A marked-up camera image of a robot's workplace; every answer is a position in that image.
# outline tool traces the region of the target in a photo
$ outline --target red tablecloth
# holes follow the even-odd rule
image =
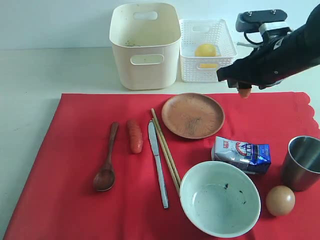
[[[257,93],[248,99],[237,94],[209,96],[225,111],[217,136],[270,144],[272,164],[267,174],[251,177],[261,197],[260,218],[251,231],[237,239],[320,239],[320,182],[296,193],[296,205],[287,216],[272,217],[265,206],[267,192],[281,184],[280,169],[289,140],[298,135],[320,136],[309,97],[293,92]],[[214,239],[185,216],[162,153],[169,209],[161,202],[147,125],[150,109],[155,108],[160,119],[169,97],[63,94],[4,239]],[[125,125],[129,118],[141,124],[141,154],[130,154]],[[120,122],[112,156],[116,182],[107,192],[95,192],[93,178],[106,157],[113,121]],[[160,123],[181,178],[195,164],[210,160],[215,136],[186,140]]]

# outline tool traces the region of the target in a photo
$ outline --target wooden plate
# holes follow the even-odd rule
[[[225,121],[219,103],[198,93],[171,97],[162,107],[164,125],[174,134],[187,139],[203,139],[218,132]]]

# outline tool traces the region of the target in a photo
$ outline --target knife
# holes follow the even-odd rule
[[[162,172],[162,167],[161,167],[161,161],[160,161],[160,156],[159,156],[159,146],[158,146],[158,141],[157,141],[155,125],[152,122],[152,120],[150,120],[149,125],[148,125],[148,133],[149,133],[149,141],[150,141],[152,153],[155,158],[156,171],[158,173],[158,180],[159,180],[162,204],[163,204],[163,207],[165,209],[167,209],[169,207],[169,202],[168,202],[165,178],[164,178],[164,174]]]

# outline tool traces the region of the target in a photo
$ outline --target white plastic basket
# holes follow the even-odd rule
[[[232,64],[237,55],[226,21],[182,19],[179,23],[182,80],[187,83],[217,83],[217,70]],[[195,51],[201,44],[215,45],[217,56],[196,57]]]
[[[181,32],[167,3],[130,3],[114,9],[110,41],[122,85],[162,89],[177,77]]]

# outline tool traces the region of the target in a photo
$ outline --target metal cup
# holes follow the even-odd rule
[[[289,142],[282,165],[282,181],[294,191],[304,191],[320,178],[320,139],[297,136]]]

